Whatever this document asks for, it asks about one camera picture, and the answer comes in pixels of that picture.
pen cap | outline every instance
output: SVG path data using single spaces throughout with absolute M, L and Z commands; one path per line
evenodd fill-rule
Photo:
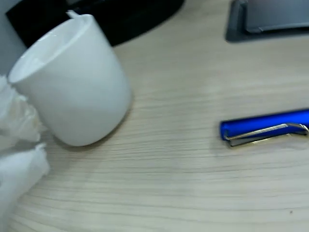
M 220 136 L 222 140 L 228 140 L 227 137 L 238 136 L 252 131 L 262 130 L 285 123 L 296 123 L 309 126 L 309 110 L 299 110 L 272 115 L 241 118 L 220 123 Z M 250 135 L 253 137 L 272 137 L 289 133 L 301 133 L 303 129 L 296 127 L 284 127 L 277 130 L 269 130 L 263 133 Z

wood grain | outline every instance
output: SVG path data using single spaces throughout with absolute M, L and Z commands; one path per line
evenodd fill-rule
M 26 194 L 12 232 L 302 232 L 309 144 L 230 150 L 220 120 L 308 107 L 309 37 L 229 44 L 229 1 L 188 0 L 115 51 L 135 92 L 108 139 L 67 147 Z

black object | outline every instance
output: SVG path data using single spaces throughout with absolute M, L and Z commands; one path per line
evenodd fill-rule
M 67 10 L 93 15 L 111 45 L 137 37 L 177 12 L 184 0 L 22 0 L 6 15 L 30 47 L 45 33 L 66 21 Z
M 229 42 L 301 34 L 309 34 L 308 1 L 234 0 L 231 3 L 225 34 Z

cup rim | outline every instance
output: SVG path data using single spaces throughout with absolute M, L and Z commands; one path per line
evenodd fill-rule
M 48 36 L 50 36 L 50 34 L 52 34 L 53 32 L 55 32 L 56 30 L 58 30 L 59 28 L 65 26 L 66 24 L 70 23 L 73 20 L 76 19 L 83 19 L 85 20 L 85 25 L 81 28 L 81 30 L 79 32 L 77 32 L 71 39 L 70 41 L 65 44 L 61 49 L 59 49 L 57 52 L 55 52 L 44 64 L 38 66 L 36 69 L 34 69 L 33 71 L 29 72 L 27 75 L 25 75 L 22 78 L 16 78 L 14 79 L 12 74 L 14 73 L 14 69 L 18 66 L 18 64 L 23 60 L 23 58 L 25 56 L 27 56 L 34 47 L 37 46 L 37 44 L 39 44 L 42 40 L 44 40 L 45 38 L 47 38 Z M 93 15 L 90 14 L 82 14 L 79 15 L 77 18 L 70 18 L 68 20 L 66 20 L 65 22 L 59 24 L 58 26 L 54 27 L 53 29 L 51 29 L 49 32 L 45 33 L 42 37 L 40 37 L 33 45 L 31 45 L 15 62 L 15 64 L 13 65 L 13 67 L 11 68 L 9 74 L 8 74 L 8 81 L 11 84 L 15 84 L 15 83 L 19 83 L 22 82 L 24 80 L 26 80 L 29 76 L 33 75 L 34 73 L 36 73 L 38 70 L 44 68 L 46 65 L 48 65 L 50 62 L 52 62 L 53 60 L 55 60 L 57 57 L 60 56 L 60 54 L 62 54 L 63 52 L 65 52 L 72 44 L 74 44 L 90 27 L 91 23 L 94 21 L 94 17 Z

tissue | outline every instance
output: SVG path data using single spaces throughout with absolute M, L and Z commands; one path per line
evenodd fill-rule
M 0 232 L 18 198 L 49 171 L 45 144 L 26 150 L 17 145 L 38 142 L 43 130 L 36 109 L 0 75 Z

